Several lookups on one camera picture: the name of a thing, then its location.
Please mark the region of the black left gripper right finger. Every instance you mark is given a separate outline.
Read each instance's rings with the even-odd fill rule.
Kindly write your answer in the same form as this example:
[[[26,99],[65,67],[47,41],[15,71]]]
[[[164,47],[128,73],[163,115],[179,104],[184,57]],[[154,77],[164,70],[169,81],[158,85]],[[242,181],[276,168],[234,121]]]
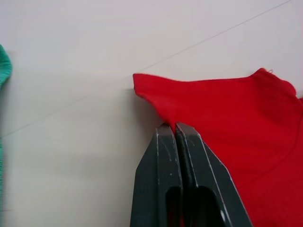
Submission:
[[[222,161],[194,127],[176,124],[187,227],[250,227],[252,222]]]

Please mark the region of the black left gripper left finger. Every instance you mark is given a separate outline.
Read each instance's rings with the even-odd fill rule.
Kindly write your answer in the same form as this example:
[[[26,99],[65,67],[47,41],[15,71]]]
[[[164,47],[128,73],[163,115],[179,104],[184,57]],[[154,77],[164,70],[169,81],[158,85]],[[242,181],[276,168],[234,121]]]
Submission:
[[[177,144],[169,125],[158,127],[136,169],[132,227],[179,227],[183,184]]]

